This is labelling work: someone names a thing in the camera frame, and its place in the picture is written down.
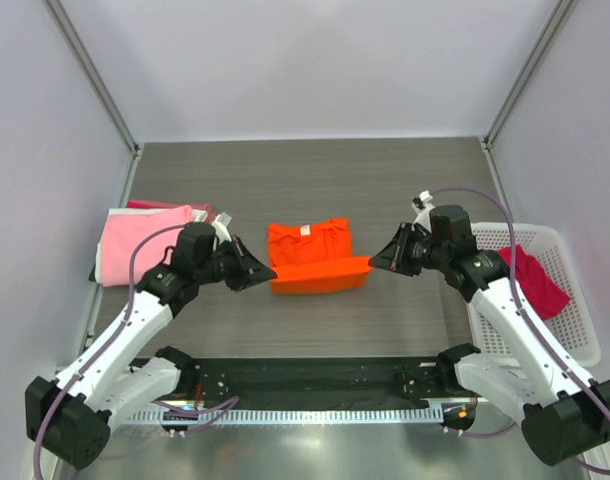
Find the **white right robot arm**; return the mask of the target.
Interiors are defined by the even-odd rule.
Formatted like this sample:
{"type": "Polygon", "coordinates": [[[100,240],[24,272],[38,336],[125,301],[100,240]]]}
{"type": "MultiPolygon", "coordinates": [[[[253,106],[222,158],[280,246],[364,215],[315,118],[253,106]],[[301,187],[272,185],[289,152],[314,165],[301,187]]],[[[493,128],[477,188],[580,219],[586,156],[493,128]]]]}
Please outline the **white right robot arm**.
{"type": "Polygon", "coordinates": [[[524,297],[513,268],[496,251],[479,248],[462,207],[422,208],[369,264],[409,277],[440,272],[493,325],[522,371],[515,375],[474,345],[461,344],[437,356],[442,392],[484,397],[550,466],[610,441],[610,380],[596,380],[562,347],[524,297]]]}

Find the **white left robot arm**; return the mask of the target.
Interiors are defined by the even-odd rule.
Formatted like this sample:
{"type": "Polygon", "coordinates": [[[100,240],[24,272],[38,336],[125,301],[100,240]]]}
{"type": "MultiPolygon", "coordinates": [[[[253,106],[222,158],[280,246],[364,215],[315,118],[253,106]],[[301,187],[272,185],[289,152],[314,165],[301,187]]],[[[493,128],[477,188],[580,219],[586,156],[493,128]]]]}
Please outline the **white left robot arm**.
{"type": "Polygon", "coordinates": [[[43,476],[43,452],[82,470],[143,406],[196,391],[198,363],[174,347],[160,349],[134,372],[127,369],[202,286],[224,283],[240,292],[276,277],[219,222],[172,225],[141,240],[129,258],[128,300],[115,320],[53,379],[38,376],[25,391],[34,477],[43,476]]]}

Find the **orange t shirt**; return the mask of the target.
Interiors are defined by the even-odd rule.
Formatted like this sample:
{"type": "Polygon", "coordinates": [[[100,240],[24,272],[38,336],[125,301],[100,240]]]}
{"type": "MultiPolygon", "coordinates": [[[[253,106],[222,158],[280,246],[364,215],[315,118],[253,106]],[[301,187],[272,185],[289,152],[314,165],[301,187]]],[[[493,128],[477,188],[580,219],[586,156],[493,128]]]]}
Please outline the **orange t shirt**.
{"type": "Polygon", "coordinates": [[[369,258],[354,254],[350,222],[331,218],[318,224],[267,227],[270,282],[275,295],[320,295],[364,286],[369,258]]]}

